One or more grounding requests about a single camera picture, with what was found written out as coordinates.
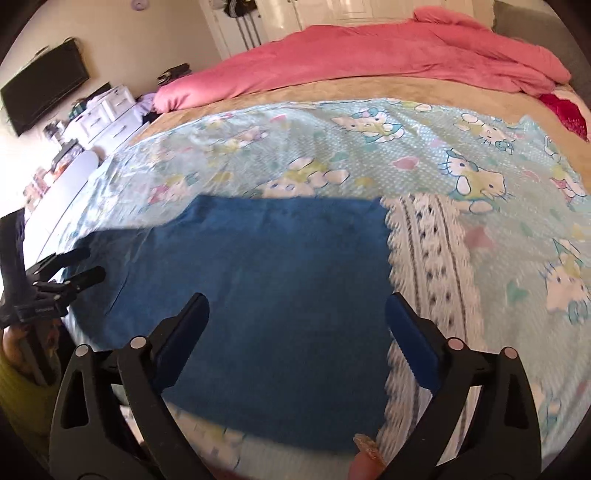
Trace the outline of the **green left sleeve forearm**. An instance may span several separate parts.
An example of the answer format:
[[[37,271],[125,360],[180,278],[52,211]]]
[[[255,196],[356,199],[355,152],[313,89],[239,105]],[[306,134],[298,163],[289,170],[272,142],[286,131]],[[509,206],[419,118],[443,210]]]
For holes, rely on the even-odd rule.
[[[53,409],[61,375],[56,364],[56,381],[37,385],[18,372],[1,353],[1,409],[15,433],[32,449],[47,450]]]

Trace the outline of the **left hand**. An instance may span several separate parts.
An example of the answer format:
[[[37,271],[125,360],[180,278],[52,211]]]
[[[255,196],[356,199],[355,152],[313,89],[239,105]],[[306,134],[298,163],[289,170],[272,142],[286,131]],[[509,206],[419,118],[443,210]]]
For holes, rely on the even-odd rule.
[[[57,354],[62,322],[44,320],[36,324],[15,324],[2,332],[2,350],[8,363],[27,380],[52,386],[61,375]]]

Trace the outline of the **right hand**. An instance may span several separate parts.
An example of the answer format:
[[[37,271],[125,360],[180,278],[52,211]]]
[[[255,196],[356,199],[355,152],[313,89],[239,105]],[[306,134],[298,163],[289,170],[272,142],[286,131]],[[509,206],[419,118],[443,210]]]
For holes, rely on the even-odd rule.
[[[359,452],[349,465],[348,480],[376,480],[386,469],[378,445],[365,434],[356,434],[353,443]]]

